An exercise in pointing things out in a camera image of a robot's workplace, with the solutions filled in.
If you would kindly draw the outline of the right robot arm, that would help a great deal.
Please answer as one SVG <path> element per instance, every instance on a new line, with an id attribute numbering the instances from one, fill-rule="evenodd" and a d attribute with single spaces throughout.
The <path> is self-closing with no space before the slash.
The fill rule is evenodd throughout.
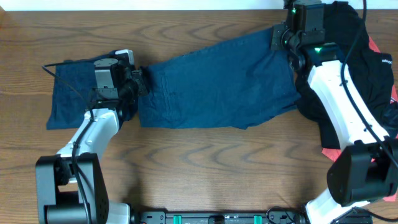
<path id="1" fill-rule="evenodd" d="M 321 1 L 285 1 L 287 18 L 272 28 L 272 50 L 286 50 L 298 76 L 317 94 L 335 129 L 341 154 L 327 189 L 309 201 L 295 223 L 371 223 L 372 202 L 397 192 L 397 140 L 376 121 L 358 93 L 348 55 L 325 40 Z"/>

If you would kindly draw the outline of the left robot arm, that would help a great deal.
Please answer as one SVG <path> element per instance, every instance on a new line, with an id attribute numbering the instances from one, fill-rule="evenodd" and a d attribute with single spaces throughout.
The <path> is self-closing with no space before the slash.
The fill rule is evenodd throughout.
<path id="1" fill-rule="evenodd" d="M 108 198 L 100 158 L 123 122 L 132 118 L 131 106 L 148 94 L 142 71 L 130 50 L 94 60 L 99 98 L 88 103 L 84 120 L 71 140 L 54 156 L 35 165 L 40 223 L 133 223 L 126 203 Z"/>

